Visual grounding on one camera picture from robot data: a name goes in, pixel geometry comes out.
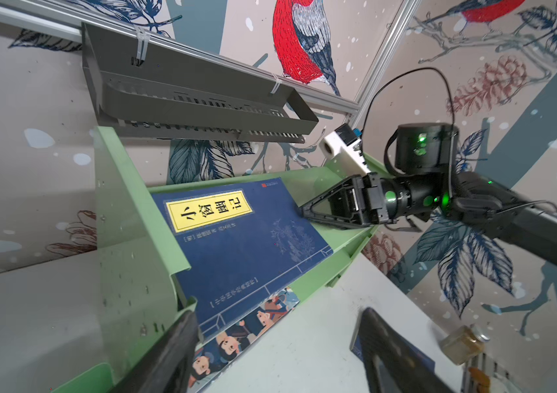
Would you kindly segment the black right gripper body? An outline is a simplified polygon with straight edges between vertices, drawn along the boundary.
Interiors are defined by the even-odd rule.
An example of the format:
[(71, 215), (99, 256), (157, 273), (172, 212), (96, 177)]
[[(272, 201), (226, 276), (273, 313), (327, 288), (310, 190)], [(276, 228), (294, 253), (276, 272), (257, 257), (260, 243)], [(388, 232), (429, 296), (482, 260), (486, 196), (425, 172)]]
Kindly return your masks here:
[(371, 172), (360, 178), (361, 226), (394, 224), (410, 215), (411, 191), (406, 178), (382, 178)]

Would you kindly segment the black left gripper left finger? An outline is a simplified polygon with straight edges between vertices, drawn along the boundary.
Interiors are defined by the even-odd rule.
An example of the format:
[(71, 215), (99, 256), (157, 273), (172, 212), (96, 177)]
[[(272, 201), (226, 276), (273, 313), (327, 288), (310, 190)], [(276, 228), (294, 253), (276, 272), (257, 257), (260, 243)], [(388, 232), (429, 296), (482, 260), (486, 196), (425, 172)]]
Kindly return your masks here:
[(186, 392), (198, 342), (196, 314), (185, 311), (110, 392)]

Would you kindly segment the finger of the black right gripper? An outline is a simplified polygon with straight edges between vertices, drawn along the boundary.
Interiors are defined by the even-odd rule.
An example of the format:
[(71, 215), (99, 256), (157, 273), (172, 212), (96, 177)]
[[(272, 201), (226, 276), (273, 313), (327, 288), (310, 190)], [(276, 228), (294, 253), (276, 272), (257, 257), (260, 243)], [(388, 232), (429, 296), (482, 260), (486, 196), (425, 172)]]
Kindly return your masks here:
[(363, 209), (362, 178), (352, 175), (300, 207), (303, 216), (353, 216)]
[(370, 222), (363, 219), (361, 214), (345, 217), (303, 209), (302, 216), (311, 222), (332, 226), (336, 229), (364, 229), (372, 226)]

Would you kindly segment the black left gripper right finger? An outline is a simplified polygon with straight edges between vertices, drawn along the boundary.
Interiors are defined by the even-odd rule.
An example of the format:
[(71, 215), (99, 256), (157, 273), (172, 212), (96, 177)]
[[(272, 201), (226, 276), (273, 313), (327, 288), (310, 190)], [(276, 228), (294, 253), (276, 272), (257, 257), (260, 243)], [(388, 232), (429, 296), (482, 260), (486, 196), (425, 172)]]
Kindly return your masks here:
[(360, 314), (359, 336), (364, 368), (371, 392), (450, 392), (451, 389), (419, 360), (398, 357), (391, 347), (401, 335), (376, 311)]

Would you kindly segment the colourful illustrated thick book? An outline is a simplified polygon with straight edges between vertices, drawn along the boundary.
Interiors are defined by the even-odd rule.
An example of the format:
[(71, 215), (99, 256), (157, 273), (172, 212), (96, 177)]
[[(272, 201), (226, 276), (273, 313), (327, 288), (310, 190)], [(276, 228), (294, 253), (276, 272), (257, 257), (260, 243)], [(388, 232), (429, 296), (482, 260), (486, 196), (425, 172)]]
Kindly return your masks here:
[(237, 357), (250, 349), (299, 303), (296, 293), (291, 288), (284, 288), (203, 344), (193, 358), (188, 391), (200, 392), (207, 388)]

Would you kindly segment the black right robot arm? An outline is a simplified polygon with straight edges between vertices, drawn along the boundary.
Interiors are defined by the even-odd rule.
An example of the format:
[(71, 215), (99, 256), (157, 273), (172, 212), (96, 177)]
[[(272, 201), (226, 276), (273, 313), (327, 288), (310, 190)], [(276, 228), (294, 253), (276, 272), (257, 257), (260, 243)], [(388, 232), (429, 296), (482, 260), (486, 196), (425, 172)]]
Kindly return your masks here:
[(416, 260), (434, 261), (440, 288), (457, 314), (473, 297), (476, 274), (512, 291), (504, 244), (557, 266), (557, 207), (530, 201), (474, 172), (458, 172), (458, 129), (402, 124), (388, 140), (388, 175), (351, 175), (301, 206), (304, 218), (340, 229), (437, 219), (418, 242)]

